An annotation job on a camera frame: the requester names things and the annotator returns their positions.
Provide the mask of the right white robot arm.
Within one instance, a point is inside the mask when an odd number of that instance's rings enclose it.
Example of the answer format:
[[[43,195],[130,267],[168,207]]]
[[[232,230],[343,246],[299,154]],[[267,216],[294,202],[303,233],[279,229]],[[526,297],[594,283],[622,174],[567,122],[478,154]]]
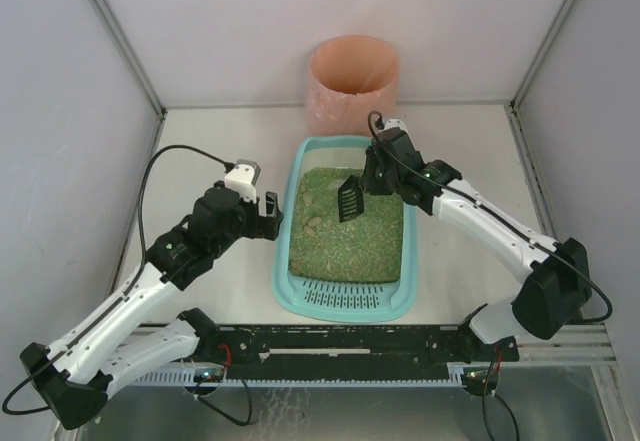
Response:
[[[517,222],[451,165],[424,161],[399,127],[373,135],[360,185],[371,195],[396,194],[405,204],[455,226],[520,283],[516,295],[476,308],[458,326],[457,342],[467,362],[521,334],[552,338],[573,322],[593,294],[587,252],[579,241],[560,242]]]

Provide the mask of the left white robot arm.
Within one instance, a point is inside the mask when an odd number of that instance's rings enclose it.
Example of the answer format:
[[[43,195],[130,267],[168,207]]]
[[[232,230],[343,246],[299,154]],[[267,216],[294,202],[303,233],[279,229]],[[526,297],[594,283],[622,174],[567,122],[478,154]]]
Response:
[[[199,308],[131,344],[131,334],[156,307],[210,271],[236,241],[274,241],[283,215],[278,197],[265,195],[266,212],[218,182],[198,198],[191,214],[159,236],[141,267],[83,322],[48,345],[20,354],[29,381],[67,430],[96,417],[125,386],[176,360],[223,354],[217,325]]]

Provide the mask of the black litter scoop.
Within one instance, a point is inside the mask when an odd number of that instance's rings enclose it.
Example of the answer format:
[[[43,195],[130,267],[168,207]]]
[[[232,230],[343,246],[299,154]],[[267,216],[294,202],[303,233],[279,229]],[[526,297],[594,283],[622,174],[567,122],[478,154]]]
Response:
[[[341,223],[352,221],[364,213],[364,195],[360,178],[350,175],[338,188],[338,216]]]

